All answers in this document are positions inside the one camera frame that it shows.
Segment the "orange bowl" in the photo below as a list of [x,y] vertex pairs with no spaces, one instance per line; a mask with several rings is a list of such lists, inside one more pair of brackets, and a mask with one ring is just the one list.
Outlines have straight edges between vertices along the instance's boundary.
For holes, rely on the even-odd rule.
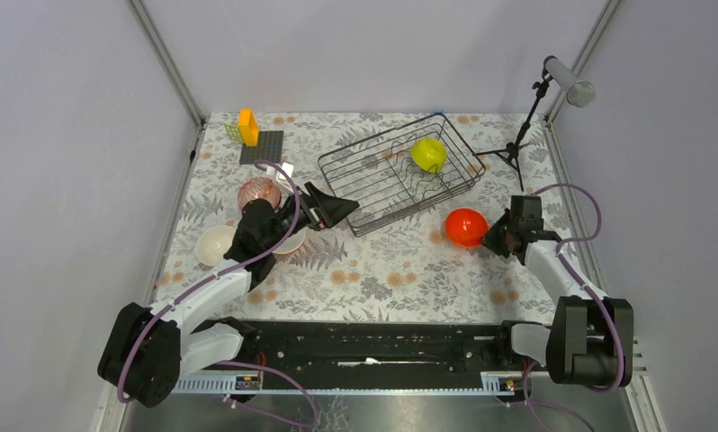
[[298,248],[301,247],[306,237],[306,229],[301,229],[297,233],[293,233],[277,249],[274,250],[274,254],[286,255],[296,251]]
[[444,221],[446,237],[460,248],[476,248],[488,230],[487,220],[470,208],[456,209]]

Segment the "orange bowl front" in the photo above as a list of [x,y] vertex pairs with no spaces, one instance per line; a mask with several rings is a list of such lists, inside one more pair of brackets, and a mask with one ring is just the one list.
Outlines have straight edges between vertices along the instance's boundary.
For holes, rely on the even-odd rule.
[[301,247],[306,237],[306,229],[301,229],[297,233],[293,233],[277,249],[274,250],[274,254],[286,255],[296,251],[298,248]]

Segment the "pink patterned bowl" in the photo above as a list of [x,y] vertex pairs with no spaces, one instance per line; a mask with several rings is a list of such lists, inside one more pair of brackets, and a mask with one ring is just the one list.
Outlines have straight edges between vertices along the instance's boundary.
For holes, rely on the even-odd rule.
[[238,207],[242,210],[254,200],[265,200],[277,208],[282,200],[282,192],[272,178],[254,177],[246,181],[238,190]]

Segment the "yellow green bowl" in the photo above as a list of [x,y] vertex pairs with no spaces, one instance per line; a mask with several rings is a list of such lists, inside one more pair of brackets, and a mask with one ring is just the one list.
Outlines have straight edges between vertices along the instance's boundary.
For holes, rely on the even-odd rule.
[[448,153],[444,144],[438,139],[425,137],[419,139],[410,148],[413,161],[424,171],[438,174],[444,169]]

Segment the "beige ceramic bowl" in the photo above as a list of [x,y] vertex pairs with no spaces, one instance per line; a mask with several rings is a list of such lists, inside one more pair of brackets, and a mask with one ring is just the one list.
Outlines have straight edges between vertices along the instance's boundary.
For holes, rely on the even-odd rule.
[[236,230],[228,225],[218,225],[205,230],[195,244],[195,255],[201,264],[216,266],[224,259],[231,247]]

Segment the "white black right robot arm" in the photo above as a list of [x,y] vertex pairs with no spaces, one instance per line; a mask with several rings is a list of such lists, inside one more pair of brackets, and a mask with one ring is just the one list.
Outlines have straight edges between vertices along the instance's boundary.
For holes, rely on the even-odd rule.
[[610,391],[633,374],[633,307],[607,296],[561,253],[561,237],[543,223],[540,197],[514,195],[481,244],[515,258],[554,303],[552,323],[506,321],[505,339],[493,347],[495,362],[515,371],[528,359],[558,384]]

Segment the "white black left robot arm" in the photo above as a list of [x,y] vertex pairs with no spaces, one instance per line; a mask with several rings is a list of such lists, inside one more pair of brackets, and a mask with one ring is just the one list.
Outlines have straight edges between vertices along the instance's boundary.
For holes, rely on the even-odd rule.
[[203,328],[222,305],[264,282],[274,268],[274,251],[303,229],[334,227],[359,208],[357,201],[297,187],[275,208],[265,199],[248,202],[221,261],[200,282],[167,301],[132,302],[114,321],[96,372],[113,385],[120,401],[152,408],[177,382],[226,361],[244,370],[256,360],[255,343],[230,324]]

